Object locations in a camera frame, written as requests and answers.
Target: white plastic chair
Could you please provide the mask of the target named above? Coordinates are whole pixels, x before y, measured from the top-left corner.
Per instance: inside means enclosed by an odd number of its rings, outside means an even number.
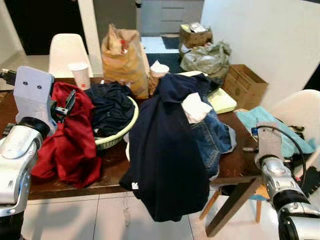
[[[287,126],[304,127],[303,135],[306,141],[314,139],[318,149],[308,159],[306,168],[315,163],[320,167],[320,91],[307,89],[298,91],[276,104],[270,113],[283,121]],[[301,177],[302,167],[294,171],[296,177]]]
[[[78,62],[89,65],[89,77],[93,78],[94,74],[81,36],[74,33],[55,35],[50,45],[49,73],[56,78],[73,78],[68,64]]]

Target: teal towel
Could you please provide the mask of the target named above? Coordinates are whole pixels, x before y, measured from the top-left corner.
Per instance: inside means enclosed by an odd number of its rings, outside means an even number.
[[[284,123],[277,120],[274,116],[272,116],[269,112],[267,112],[262,106],[257,106],[248,112],[239,111],[236,113],[236,115],[250,133],[251,133],[251,128],[254,128],[257,126],[257,122],[258,123],[276,122],[277,127],[279,129],[289,134],[290,137],[292,137],[298,143],[303,153],[311,154],[315,151],[315,148],[313,146],[311,146],[305,140],[299,137],[294,131],[292,131]],[[294,153],[299,153],[294,143],[283,134],[282,134],[281,152],[284,157],[291,157]]]

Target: gray plastic bag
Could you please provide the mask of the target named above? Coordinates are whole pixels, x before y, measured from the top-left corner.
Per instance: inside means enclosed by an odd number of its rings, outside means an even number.
[[[185,71],[206,73],[212,80],[224,79],[230,66],[230,54],[229,44],[222,41],[209,46],[199,46],[183,56],[180,66]]]

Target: green basket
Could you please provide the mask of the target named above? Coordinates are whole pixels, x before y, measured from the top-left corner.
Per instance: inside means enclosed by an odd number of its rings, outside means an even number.
[[[133,113],[133,117],[131,122],[121,131],[119,131],[117,134],[112,135],[112,136],[108,136],[108,137],[104,137],[101,139],[97,139],[95,140],[95,144],[96,144],[96,149],[98,151],[100,150],[104,150],[104,149],[108,149],[111,148],[112,146],[116,145],[117,143],[119,143],[122,138],[124,137],[124,135],[129,132],[129,130],[134,126],[134,124],[136,123],[137,119],[138,119],[138,115],[139,115],[139,108],[137,103],[135,102],[135,100],[133,100],[131,97],[128,96],[128,98],[132,101],[133,105],[134,105],[134,113]]]

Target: red clothing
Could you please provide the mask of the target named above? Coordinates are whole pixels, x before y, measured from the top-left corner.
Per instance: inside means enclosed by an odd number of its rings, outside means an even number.
[[[63,124],[58,123],[53,136],[45,139],[32,175],[47,179],[57,174],[61,181],[83,188],[100,177],[102,160],[97,156],[91,127],[94,106],[84,91],[67,83],[54,84],[52,99],[64,106],[73,89],[75,105],[71,114]]]

